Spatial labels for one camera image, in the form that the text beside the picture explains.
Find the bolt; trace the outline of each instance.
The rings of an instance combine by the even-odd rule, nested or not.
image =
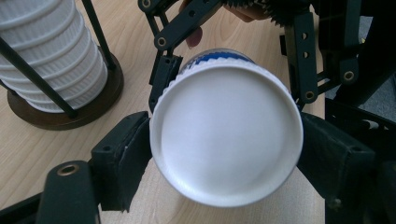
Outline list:
[[[344,80],[350,81],[353,79],[354,76],[355,74],[352,71],[347,71],[344,73]]]

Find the finger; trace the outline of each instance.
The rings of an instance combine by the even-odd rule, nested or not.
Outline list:
[[[187,46],[189,49],[196,47],[202,39],[203,31],[201,27],[198,27],[191,35],[186,38]]]
[[[229,10],[231,13],[233,13],[237,18],[241,19],[241,21],[244,22],[251,22],[253,19],[251,19],[249,16],[241,13],[236,7],[229,7],[229,6],[224,6],[225,9]]]
[[[246,22],[261,21],[269,18],[269,16],[265,14],[264,9],[262,9],[262,6],[259,5],[253,5],[251,7],[226,6],[225,8],[227,8],[229,11],[235,14],[242,21],[246,21]]]

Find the black metal rod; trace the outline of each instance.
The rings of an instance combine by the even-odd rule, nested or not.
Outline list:
[[[102,48],[103,53],[105,54],[105,58],[107,61],[107,68],[113,70],[116,67],[116,64],[111,57],[110,49],[108,48],[105,35],[103,34],[102,27],[100,26],[99,20],[96,16],[95,9],[93,8],[93,4],[91,0],[82,0],[82,4],[87,11],[88,17],[90,18],[91,25],[93,30],[95,31],[96,37],[98,38],[100,47]]]
[[[0,37],[0,54],[42,90],[69,118],[78,114],[3,38]]]

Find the metal screw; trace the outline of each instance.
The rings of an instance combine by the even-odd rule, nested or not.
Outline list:
[[[163,38],[163,37],[158,38],[157,42],[158,42],[158,45],[161,46],[161,47],[166,45],[166,39]]]
[[[150,0],[142,0],[142,6],[143,7],[150,7],[151,6],[151,1]]]
[[[315,94],[312,91],[308,91],[308,92],[305,93],[305,97],[308,100],[314,98],[314,96],[315,96]]]
[[[79,166],[77,164],[69,164],[59,169],[57,174],[62,176],[72,175],[76,173],[78,170],[79,170]]]
[[[354,76],[355,74],[352,71],[347,71],[344,73],[344,80],[350,81],[353,79]]]

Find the white cup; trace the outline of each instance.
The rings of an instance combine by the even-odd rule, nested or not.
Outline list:
[[[289,91],[247,56],[213,49],[190,60],[150,122],[153,158],[186,197],[241,206],[268,196],[293,171],[303,126]]]

